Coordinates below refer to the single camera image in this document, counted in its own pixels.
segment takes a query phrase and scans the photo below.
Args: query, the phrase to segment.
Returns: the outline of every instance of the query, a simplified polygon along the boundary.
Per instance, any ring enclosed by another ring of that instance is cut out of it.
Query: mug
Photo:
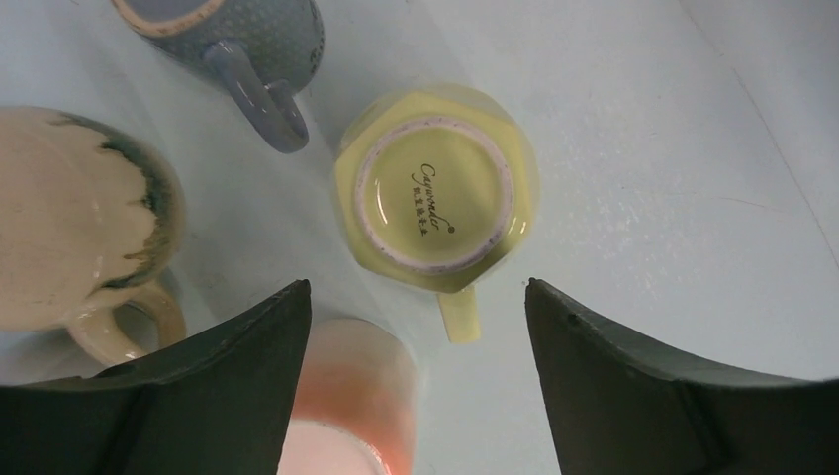
[[[100,362],[146,354],[117,326],[132,305],[161,347],[185,337],[155,280],[183,233],[177,177],[150,148],[51,109],[0,108],[0,331],[66,327]]]
[[[410,475],[417,371],[379,327],[338,319],[312,327],[279,475]]]
[[[533,150],[490,96],[456,84],[385,95],[346,131],[334,204],[363,267],[437,294],[449,340],[480,337],[473,283],[530,233]]]
[[[309,142],[294,94],[318,71],[324,23],[312,0],[112,0],[141,36],[215,77],[281,153]]]

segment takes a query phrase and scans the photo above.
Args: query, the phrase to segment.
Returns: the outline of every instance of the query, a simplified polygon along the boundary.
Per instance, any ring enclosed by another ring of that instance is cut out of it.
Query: yellow mug handle
[[[448,340],[455,344],[471,343],[481,337],[478,321],[478,296],[469,286],[455,294],[437,294],[437,303],[446,326]]]
[[[186,324],[178,303],[157,281],[142,285],[125,305],[132,305],[154,319],[160,348],[186,337]],[[148,354],[120,329],[113,308],[87,310],[69,320],[66,326],[76,343],[105,365],[125,363]]]

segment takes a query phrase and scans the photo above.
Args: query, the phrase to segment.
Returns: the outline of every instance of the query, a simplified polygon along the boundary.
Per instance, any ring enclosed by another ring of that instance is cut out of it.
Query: gray-blue mug
[[[141,36],[227,87],[257,132],[282,153],[309,142],[294,94],[324,53],[312,0],[112,0]]]

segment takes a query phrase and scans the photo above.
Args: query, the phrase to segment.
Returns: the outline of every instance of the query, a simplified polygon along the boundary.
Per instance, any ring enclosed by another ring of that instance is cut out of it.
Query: yellow mug
[[[455,84],[388,94],[346,131],[334,185],[358,263],[435,292],[450,341],[479,338],[473,284],[529,234],[539,199],[510,115]]]

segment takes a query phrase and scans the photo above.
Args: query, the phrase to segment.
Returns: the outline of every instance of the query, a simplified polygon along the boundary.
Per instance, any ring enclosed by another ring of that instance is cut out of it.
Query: tabletop
[[[704,357],[839,374],[839,4],[829,0],[319,0],[303,151],[139,38],[109,0],[0,5],[0,104],[53,107],[154,143],[188,231],[167,279],[190,333],[295,279],[315,319],[370,320],[422,374],[415,473],[559,473],[524,320],[545,279]],[[377,96],[455,81],[495,97],[536,150],[528,242],[478,286],[483,338],[451,345],[432,295],[355,264],[328,186]],[[1,334],[0,382],[101,368],[63,334]]]

